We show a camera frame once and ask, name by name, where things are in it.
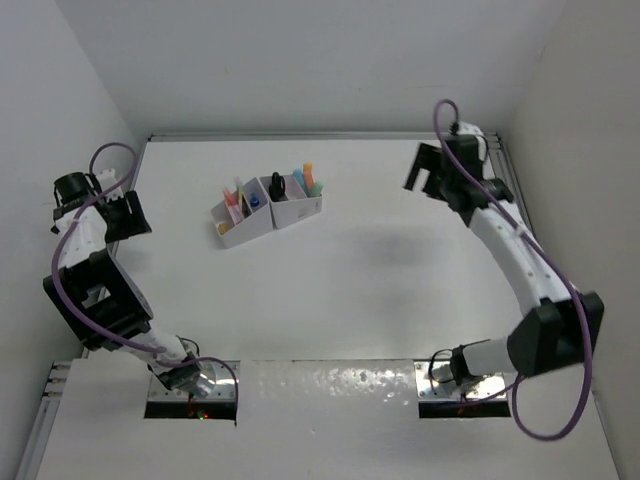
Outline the orange pen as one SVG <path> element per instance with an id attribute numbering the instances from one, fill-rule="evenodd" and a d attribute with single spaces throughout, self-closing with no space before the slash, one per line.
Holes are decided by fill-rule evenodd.
<path id="1" fill-rule="evenodd" d="M 223 196 L 233 223 L 235 225 L 239 224 L 244 218 L 238 207 L 237 196 L 234 195 L 228 188 L 223 189 Z"/>

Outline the yellow highlighter pen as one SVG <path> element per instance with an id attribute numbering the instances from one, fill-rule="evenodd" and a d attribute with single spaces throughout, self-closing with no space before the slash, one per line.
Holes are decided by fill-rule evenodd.
<path id="1" fill-rule="evenodd" d="M 237 186 L 237 203 L 243 218 L 246 218 L 247 214 L 245 213 L 245 195 L 242 184 Z"/>

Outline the green marker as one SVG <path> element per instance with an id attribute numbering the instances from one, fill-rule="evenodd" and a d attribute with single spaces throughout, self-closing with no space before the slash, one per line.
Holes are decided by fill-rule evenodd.
<path id="1" fill-rule="evenodd" d="M 311 189 L 309 190 L 309 195 L 311 198 L 321 197 L 324 189 L 324 184 L 322 181 L 316 181 Z"/>

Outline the clear glue bottle blue cap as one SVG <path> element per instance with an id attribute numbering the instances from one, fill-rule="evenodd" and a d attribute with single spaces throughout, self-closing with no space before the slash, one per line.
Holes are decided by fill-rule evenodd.
<path id="1" fill-rule="evenodd" d="M 252 210 L 258 210 L 262 205 L 262 201 L 260 200 L 258 194 L 256 192 L 251 192 L 249 195 L 249 205 Z"/>

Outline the blue marker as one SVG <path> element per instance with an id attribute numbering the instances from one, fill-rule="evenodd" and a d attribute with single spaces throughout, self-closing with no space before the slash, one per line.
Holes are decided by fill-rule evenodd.
<path id="1" fill-rule="evenodd" d="M 296 179 L 297 183 L 300 185 L 300 187 L 303 190 L 306 190 L 306 184 L 305 184 L 305 180 L 304 180 L 304 176 L 303 176 L 303 172 L 301 169 L 294 169 L 293 170 L 293 176 Z"/>

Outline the black handled scissors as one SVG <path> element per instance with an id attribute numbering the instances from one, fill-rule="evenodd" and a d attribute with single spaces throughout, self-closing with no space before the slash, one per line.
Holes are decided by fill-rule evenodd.
<path id="1" fill-rule="evenodd" d="M 280 202 L 286 199 L 285 178 L 279 172 L 272 173 L 268 191 L 273 202 Z"/>

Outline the green black pen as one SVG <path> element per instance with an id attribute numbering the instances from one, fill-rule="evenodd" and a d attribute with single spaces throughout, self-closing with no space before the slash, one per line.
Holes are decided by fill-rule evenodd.
<path id="1" fill-rule="evenodd" d="M 234 179 L 234 182 L 235 182 L 235 185 L 236 185 L 236 191 L 237 191 L 237 186 L 239 186 L 240 184 L 243 185 L 243 189 L 244 189 L 244 184 L 243 184 L 243 182 L 241 181 L 241 179 L 239 177 L 236 177 Z M 245 213 L 247 214 L 247 217 L 249 217 L 251 215 L 251 208 L 250 208 L 249 202 L 247 200 L 245 190 L 244 190 L 244 195 L 245 195 Z"/>

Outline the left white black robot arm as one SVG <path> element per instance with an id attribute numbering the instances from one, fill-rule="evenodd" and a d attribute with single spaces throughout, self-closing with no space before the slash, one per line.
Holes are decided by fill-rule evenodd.
<path id="1" fill-rule="evenodd" d="M 149 303 L 111 252 L 112 244 L 152 231 L 137 193 L 117 188 L 74 218 L 86 200 L 118 180 L 114 169 L 55 180 L 51 231 L 59 237 L 71 233 L 57 261 L 68 299 L 61 297 L 51 275 L 43 279 L 44 291 L 86 349 L 130 353 L 166 389 L 195 395 L 202 370 L 185 364 L 193 353 L 178 336 L 151 325 Z"/>

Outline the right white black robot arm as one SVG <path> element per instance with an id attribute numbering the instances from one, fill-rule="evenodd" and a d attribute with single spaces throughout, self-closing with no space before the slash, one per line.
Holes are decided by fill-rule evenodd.
<path id="1" fill-rule="evenodd" d="M 405 189 L 413 190 L 421 171 L 427 173 L 424 193 L 445 202 L 485 245 L 522 314 L 509 335 L 454 348 L 447 365 L 432 370 L 432 380 L 461 386 L 497 373 L 532 378 L 575 364 L 590 369 L 603 301 L 577 292 L 554 271 L 507 185 L 484 177 L 480 139 L 457 135 L 441 148 L 420 144 Z"/>

